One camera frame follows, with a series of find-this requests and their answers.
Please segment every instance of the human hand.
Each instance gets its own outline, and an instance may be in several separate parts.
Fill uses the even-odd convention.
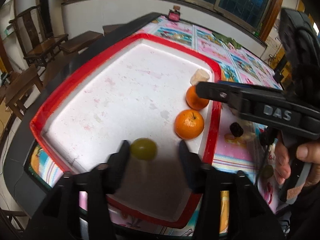
[[[288,149],[283,144],[281,133],[279,133],[278,135],[275,155],[275,177],[277,182],[281,185],[287,178],[290,177],[291,174],[289,165],[289,153]],[[297,149],[296,157],[303,162],[313,163],[304,187],[317,184],[320,181],[320,141],[317,140],[301,144]]]

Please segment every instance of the beige food piece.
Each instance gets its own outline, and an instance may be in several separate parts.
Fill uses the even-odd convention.
[[[209,74],[203,70],[203,69],[198,69],[193,76],[190,79],[191,85],[195,86],[198,84],[200,81],[208,81],[210,78]]]

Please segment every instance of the colorful patterned tablecloth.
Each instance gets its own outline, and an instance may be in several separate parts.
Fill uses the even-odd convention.
[[[232,44],[222,43],[212,35],[210,30],[182,21],[171,22],[161,16],[144,26],[137,33],[149,33],[169,39],[214,59],[219,63],[222,78],[225,81],[281,89],[272,77],[274,75],[273,70],[263,61],[244,48],[235,49]],[[233,122],[238,122],[244,129],[244,134],[239,138],[233,137],[230,132],[229,126]],[[238,119],[227,105],[222,104],[219,134],[212,165],[219,170],[231,173],[242,170],[254,183],[263,157],[263,150],[258,138],[265,128],[264,125]],[[268,163],[274,167],[273,150],[274,148],[268,155]],[[40,146],[35,148],[31,156],[29,170],[48,188],[53,187],[62,175],[62,171]],[[270,179],[260,179],[258,182],[259,191],[273,212],[276,211],[279,203],[274,190],[276,187],[277,184],[273,176]],[[222,192],[220,225],[222,236],[228,231],[228,199],[228,192]],[[81,192],[80,206],[85,210],[86,200],[86,193]],[[109,206],[109,211],[112,222],[124,227],[161,235],[191,236],[195,228],[199,208],[200,203],[189,223],[183,229],[151,224],[127,215],[112,206]]]

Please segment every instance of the chair backrest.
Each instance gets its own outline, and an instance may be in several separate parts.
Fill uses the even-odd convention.
[[[10,20],[9,23],[13,24],[24,56],[43,40],[52,36],[51,33],[46,32],[41,17],[40,4],[21,12],[13,20]]]

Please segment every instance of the floor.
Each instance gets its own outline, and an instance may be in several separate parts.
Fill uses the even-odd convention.
[[[36,88],[36,86],[33,86],[32,92],[24,104],[25,107],[28,108],[36,100],[36,98],[39,96],[39,94],[40,94],[39,90]],[[4,148],[2,149],[2,154],[1,154],[1,158],[0,158],[0,163],[1,163],[1,169],[0,169],[0,207],[3,210],[21,211],[20,206],[15,202],[15,200],[12,198],[11,194],[9,193],[7,186],[4,182],[4,177],[3,177],[3,165],[4,165],[5,158],[6,158],[6,154],[8,152],[8,149],[10,147],[12,139],[13,139],[15,132],[17,131],[20,123],[21,123],[21,120],[19,118],[16,118],[13,122],[11,129],[10,129],[9,135],[7,136],[7,138],[3,138],[3,140],[5,140],[5,143],[4,143]],[[29,218],[28,217],[21,217],[21,218],[18,218],[18,220],[21,223],[21,225],[25,228],[28,224]],[[17,228],[17,224],[15,221],[12,222],[12,224]]]

